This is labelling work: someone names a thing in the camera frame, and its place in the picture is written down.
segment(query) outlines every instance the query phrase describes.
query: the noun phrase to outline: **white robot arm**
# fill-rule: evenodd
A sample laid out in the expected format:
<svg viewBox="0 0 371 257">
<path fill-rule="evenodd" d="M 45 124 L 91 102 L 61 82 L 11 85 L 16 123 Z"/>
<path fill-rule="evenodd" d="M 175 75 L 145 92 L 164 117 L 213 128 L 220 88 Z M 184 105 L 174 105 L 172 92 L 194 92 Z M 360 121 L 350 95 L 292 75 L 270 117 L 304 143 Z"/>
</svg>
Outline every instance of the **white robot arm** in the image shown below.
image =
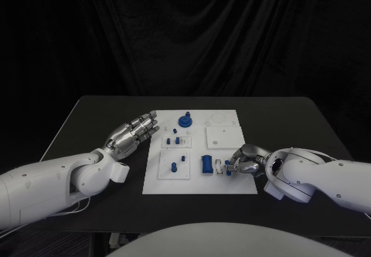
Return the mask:
<svg viewBox="0 0 371 257">
<path fill-rule="evenodd" d="M 320 155 L 333 161 L 325 162 Z M 338 161 L 328 155 L 301 148 L 270 152 L 255 145 L 243 145 L 227 164 L 230 172 L 252 173 L 269 178 L 265 190 L 279 200 L 286 195 L 308 203 L 321 190 L 343 207 L 371 213 L 371 164 Z"/>
<path fill-rule="evenodd" d="M 126 181 L 128 157 L 159 127 L 156 112 L 123 124 L 103 148 L 22 166 L 0 175 L 0 229 L 35 222 L 99 194 L 109 181 Z"/>
</svg>

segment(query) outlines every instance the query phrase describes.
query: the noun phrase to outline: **black backdrop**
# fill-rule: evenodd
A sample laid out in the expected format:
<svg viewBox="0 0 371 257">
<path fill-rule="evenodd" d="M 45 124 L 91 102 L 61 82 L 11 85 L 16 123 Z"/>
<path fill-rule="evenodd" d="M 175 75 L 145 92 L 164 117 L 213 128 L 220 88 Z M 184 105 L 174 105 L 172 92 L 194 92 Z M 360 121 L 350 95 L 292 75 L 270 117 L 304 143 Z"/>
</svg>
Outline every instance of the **black backdrop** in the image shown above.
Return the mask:
<svg viewBox="0 0 371 257">
<path fill-rule="evenodd" d="M 370 160 L 370 10 L 347 0 L 2 1 L 3 152 L 41 158 L 83 95 L 308 96 Z"/>
</svg>

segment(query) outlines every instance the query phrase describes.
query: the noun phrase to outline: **robotic hand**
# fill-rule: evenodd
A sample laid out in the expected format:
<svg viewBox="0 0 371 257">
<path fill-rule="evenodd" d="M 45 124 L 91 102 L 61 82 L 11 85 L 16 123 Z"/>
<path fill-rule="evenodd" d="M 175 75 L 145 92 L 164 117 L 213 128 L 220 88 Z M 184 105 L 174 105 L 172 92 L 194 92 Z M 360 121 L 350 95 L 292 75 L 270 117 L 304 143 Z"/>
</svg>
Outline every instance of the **robotic hand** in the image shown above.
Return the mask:
<svg viewBox="0 0 371 257">
<path fill-rule="evenodd" d="M 343 207 L 371 213 L 369 163 L 341 161 L 321 152 L 301 148 L 272 153 L 246 144 L 231 160 L 226 161 L 224 168 L 230 172 L 252 173 L 255 177 L 266 173 L 269 182 L 265 191 L 279 200 L 286 195 L 295 201 L 308 203 L 318 189 Z"/>
<path fill-rule="evenodd" d="M 129 166 L 119 160 L 159 130 L 155 118 L 152 111 L 123 124 L 90 154 L 34 163 L 0 175 L 0 229 L 50 217 L 99 194 L 110 180 L 126 181 Z"/>
</svg>

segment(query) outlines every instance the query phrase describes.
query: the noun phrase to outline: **black table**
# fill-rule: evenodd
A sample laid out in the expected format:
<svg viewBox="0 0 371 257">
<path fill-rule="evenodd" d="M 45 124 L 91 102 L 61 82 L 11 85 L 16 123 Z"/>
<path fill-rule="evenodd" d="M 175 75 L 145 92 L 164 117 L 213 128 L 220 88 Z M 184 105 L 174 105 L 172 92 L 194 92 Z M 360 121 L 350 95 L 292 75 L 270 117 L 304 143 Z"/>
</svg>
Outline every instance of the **black table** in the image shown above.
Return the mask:
<svg viewBox="0 0 371 257">
<path fill-rule="evenodd" d="M 128 97 L 86 96 L 74 108 L 44 160 L 91 152 L 123 122 L 151 110 L 236 109 L 246 142 L 270 150 L 301 147 L 338 159 L 353 157 L 314 104 L 305 97 Z M 142 195 L 148 140 L 123 160 L 132 167 L 125 184 L 110 182 L 91 197 L 89 209 L 51 217 L 29 229 L 149 233 L 197 222 L 236 222 L 268 226 L 302 236 L 370 237 L 371 221 L 340 207 L 317 191 L 309 203 L 279 201 L 256 180 L 257 195 Z"/>
</svg>

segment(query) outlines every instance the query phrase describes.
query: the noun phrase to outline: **blue cylinder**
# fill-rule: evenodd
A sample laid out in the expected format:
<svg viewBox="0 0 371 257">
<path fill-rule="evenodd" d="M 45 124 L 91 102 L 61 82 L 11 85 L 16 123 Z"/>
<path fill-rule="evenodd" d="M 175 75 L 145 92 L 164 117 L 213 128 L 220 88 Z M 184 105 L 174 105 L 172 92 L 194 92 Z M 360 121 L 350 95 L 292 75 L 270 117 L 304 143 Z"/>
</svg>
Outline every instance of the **blue cylinder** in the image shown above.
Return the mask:
<svg viewBox="0 0 371 257">
<path fill-rule="evenodd" d="M 203 156 L 203 173 L 214 173 L 213 171 L 213 158 L 210 155 Z"/>
<path fill-rule="evenodd" d="M 226 161 L 226 165 L 230 165 L 230 161 Z M 230 176 L 233 173 L 227 170 L 227 176 Z"/>
<path fill-rule="evenodd" d="M 177 172 L 177 163 L 172 163 L 172 172 Z"/>
<path fill-rule="evenodd" d="M 193 118 L 191 118 L 191 113 L 187 112 L 185 116 L 180 118 L 180 126 L 181 127 L 190 127 L 193 125 Z"/>
</svg>

